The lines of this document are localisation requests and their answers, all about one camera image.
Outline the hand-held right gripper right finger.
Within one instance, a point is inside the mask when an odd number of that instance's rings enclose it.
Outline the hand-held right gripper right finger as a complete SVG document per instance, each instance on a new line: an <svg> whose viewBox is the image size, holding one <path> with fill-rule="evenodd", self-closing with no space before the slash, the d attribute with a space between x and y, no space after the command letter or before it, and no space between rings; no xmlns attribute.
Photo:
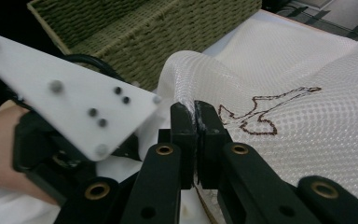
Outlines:
<svg viewBox="0 0 358 224"><path fill-rule="evenodd" d="M218 189L222 168L221 150L230 140L215 108L202 101L195 102L199 145L197 149L198 182L204 189Z"/></svg>

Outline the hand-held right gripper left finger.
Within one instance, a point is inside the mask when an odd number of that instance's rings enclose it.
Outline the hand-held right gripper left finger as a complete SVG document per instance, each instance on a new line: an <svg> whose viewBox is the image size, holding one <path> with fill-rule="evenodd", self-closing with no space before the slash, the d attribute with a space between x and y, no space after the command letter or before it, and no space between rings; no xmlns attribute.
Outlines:
<svg viewBox="0 0 358 224"><path fill-rule="evenodd" d="M180 103L170 107L170 128L158 131L160 143L171 143L181 149L181 189L193 187L197 134L189 110Z"/></svg>

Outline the green woven basket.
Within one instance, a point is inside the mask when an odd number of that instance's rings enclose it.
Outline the green woven basket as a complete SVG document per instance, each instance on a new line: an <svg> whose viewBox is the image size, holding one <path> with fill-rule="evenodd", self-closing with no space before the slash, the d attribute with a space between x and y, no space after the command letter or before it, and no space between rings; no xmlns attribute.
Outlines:
<svg viewBox="0 0 358 224"><path fill-rule="evenodd" d="M254 15L262 0L32 0L64 54L87 54L152 91L168 57L202 52Z"/></svg>

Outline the white mesh laundry bag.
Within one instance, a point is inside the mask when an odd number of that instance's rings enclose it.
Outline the white mesh laundry bag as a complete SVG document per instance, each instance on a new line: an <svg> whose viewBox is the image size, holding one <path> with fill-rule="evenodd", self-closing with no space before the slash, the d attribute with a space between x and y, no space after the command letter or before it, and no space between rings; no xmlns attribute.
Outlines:
<svg viewBox="0 0 358 224"><path fill-rule="evenodd" d="M142 153L172 104L201 100L283 180L321 175L358 198L358 41L259 11L204 52L170 56L157 93Z"/></svg>

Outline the white cloth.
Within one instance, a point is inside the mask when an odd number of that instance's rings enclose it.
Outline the white cloth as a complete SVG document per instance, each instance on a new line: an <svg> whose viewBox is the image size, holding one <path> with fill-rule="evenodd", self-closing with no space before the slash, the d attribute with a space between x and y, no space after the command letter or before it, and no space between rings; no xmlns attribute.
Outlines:
<svg viewBox="0 0 358 224"><path fill-rule="evenodd" d="M139 161L111 156L97 163L97 175L123 181L139 171L141 165ZM58 205L0 189L0 224L53 224L59 212ZM211 224L195 189L181 191L179 224Z"/></svg>

